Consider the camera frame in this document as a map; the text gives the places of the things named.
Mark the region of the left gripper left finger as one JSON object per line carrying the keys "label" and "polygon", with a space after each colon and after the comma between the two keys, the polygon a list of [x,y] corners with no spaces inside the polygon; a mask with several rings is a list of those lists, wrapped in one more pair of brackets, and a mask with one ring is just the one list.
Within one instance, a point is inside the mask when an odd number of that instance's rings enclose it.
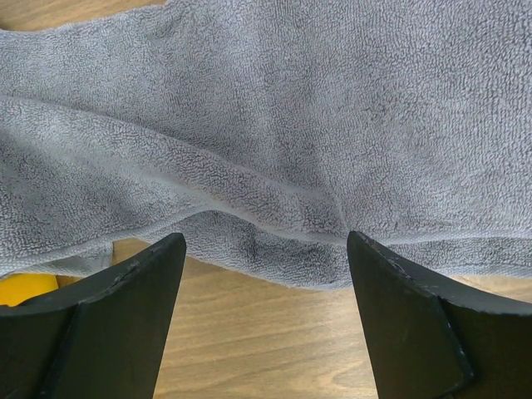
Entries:
{"label": "left gripper left finger", "polygon": [[1,307],[3,398],[151,398],[185,261],[182,234]]}

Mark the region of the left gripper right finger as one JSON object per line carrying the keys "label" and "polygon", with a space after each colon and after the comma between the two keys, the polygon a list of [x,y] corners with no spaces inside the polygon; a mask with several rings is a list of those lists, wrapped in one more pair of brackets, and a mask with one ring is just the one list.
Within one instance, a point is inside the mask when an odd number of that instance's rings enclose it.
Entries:
{"label": "left gripper right finger", "polygon": [[347,253],[380,398],[528,398],[531,306],[352,232]]}

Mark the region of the grey towel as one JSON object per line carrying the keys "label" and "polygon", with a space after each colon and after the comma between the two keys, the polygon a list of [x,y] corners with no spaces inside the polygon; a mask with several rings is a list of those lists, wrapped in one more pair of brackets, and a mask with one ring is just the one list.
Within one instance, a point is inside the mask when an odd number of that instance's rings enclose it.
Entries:
{"label": "grey towel", "polygon": [[1,272],[115,241],[292,287],[359,231],[447,275],[531,275],[528,1],[169,1],[1,34]]}

